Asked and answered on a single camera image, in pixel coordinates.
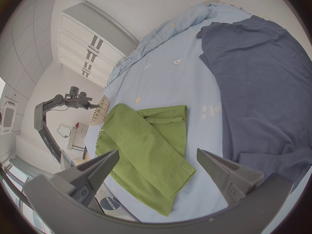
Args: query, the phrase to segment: white wardrobe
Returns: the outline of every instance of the white wardrobe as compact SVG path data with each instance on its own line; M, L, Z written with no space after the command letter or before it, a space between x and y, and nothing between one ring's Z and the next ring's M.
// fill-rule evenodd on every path
M101 14L80 3L62 12L59 61L104 87L115 64L137 44Z

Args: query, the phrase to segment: folded clothing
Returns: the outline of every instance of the folded clothing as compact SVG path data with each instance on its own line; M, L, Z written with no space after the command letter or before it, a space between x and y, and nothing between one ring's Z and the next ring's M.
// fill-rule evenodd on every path
M134 111L117 104L96 142L96 155L119 150L112 178L164 216L169 216L175 195L196 171L184 159L186 116L186 105Z
M202 27L201 60L222 102L223 157L299 184L312 164L312 62L278 24L257 16Z

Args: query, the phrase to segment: green pants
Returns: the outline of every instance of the green pants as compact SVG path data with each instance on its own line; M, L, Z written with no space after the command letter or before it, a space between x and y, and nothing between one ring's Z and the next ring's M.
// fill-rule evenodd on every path
M196 171L184 159L186 115L186 105L134 111L117 104L96 142L97 155L119 150L112 178L164 216L169 216L175 195Z

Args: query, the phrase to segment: round dark logo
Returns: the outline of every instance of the round dark logo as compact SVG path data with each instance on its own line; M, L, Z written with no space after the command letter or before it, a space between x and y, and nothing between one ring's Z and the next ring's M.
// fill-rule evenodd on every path
M116 199L115 197L113 198L105 197L101 200L99 204L101 205L102 208L104 208L105 210L109 210L109 211L116 210L121 205L119 200Z

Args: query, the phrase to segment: robotic arm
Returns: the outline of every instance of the robotic arm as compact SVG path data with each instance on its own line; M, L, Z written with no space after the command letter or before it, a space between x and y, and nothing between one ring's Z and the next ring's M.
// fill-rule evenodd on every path
M45 145L48 147L52 155L60 163L62 150L59 145L55 142L48 127L46 126L46 113L57 106L66 105L67 107L84 109L96 108L99 105L90 104L89 100L92 98L87 97L85 92L78 94L79 88L72 86L69 94L65 94L65 98L62 95L56 95L49 101L42 102L35 107L34 115L34 127L39 132Z

